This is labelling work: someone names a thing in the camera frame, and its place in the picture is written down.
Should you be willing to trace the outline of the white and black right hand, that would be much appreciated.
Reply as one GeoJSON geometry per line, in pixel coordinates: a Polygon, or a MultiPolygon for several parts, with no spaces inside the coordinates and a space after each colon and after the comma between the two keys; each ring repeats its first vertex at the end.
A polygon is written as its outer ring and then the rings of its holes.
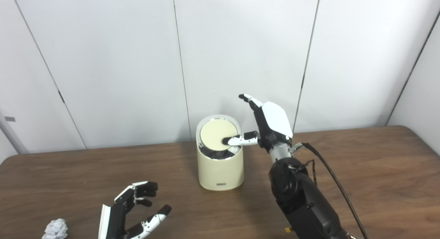
{"type": "Polygon", "coordinates": [[[225,137],[221,140],[223,145],[259,145],[267,152],[278,144],[292,147],[292,129],[288,116],[281,106],[272,102],[262,103],[248,94],[240,94],[239,98],[251,107],[258,130],[225,137]]]}

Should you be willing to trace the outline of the white and black left hand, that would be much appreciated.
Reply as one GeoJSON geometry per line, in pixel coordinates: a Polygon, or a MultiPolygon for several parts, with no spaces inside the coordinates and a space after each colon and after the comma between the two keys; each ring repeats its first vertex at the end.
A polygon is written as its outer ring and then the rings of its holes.
{"type": "Polygon", "coordinates": [[[114,198],[112,206],[102,205],[98,238],[99,239],[145,239],[170,214],[172,207],[164,205],[155,214],[149,216],[129,229],[125,228],[127,214],[136,206],[151,207],[158,184],[152,181],[135,182],[126,187],[114,198]]]}

